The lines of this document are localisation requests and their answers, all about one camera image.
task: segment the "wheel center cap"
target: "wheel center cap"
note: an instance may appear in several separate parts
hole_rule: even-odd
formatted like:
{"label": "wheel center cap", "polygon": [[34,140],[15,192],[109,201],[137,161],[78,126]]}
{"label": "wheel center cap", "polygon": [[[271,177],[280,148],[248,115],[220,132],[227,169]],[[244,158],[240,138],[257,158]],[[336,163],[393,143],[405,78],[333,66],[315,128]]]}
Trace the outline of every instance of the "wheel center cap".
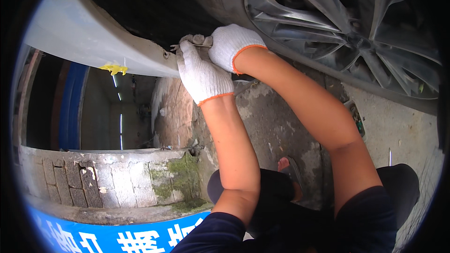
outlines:
{"label": "wheel center cap", "polygon": [[370,49],[372,47],[372,44],[367,38],[355,33],[347,36],[347,41],[358,49]]}

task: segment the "dark shirt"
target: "dark shirt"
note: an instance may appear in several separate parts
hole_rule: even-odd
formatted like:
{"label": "dark shirt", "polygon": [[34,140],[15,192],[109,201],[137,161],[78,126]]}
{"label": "dark shirt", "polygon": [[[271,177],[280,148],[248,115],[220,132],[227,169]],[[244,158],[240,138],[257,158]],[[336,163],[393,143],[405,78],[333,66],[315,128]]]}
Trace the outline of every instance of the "dark shirt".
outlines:
{"label": "dark shirt", "polygon": [[[355,195],[340,209],[330,235],[313,245],[319,252],[392,252],[397,224],[391,199],[382,186]],[[295,225],[274,228],[270,234],[242,241],[245,226],[228,213],[215,212],[172,250],[172,253],[297,252],[307,240]]]}

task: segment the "blue banner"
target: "blue banner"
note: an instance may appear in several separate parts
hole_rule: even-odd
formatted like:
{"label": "blue banner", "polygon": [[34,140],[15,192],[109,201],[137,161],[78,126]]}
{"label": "blue banner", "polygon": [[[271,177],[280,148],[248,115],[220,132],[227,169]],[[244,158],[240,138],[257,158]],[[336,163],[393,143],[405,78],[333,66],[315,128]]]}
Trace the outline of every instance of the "blue banner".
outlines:
{"label": "blue banner", "polygon": [[29,207],[48,252],[170,252],[210,211],[176,220],[125,226],[99,226],[62,220]]}

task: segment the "forearm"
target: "forearm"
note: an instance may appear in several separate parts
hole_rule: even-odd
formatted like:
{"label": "forearm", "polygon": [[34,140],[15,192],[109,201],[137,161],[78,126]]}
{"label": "forearm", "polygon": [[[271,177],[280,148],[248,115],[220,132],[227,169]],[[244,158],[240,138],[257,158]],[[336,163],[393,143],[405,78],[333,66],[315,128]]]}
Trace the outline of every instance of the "forearm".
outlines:
{"label": "forearm", "polygon": [[216,146],[222,186],[259,194],[260,169],[234,96],[202,104],[203,115]]}
{"label": "forearm", "polygon": [[277,55],[266,49],[249,48],[239,54],[234,63],[239,71],[278,92],[326,149],[337,149],[361,139],[346,107]]}

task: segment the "fluorescent light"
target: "fluorescent light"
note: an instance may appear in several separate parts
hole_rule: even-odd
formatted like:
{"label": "fluorescent light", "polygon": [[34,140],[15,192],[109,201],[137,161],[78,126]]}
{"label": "fluorescent light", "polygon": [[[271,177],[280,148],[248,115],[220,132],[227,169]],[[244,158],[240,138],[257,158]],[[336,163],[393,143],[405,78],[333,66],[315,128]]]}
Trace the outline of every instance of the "fluorescent light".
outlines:
{"label": "fluorescent light", "polygon": [[112,79],[114,80],[114,86],[117,88],[116,76],[113,75],[113,76],[112,76]]}

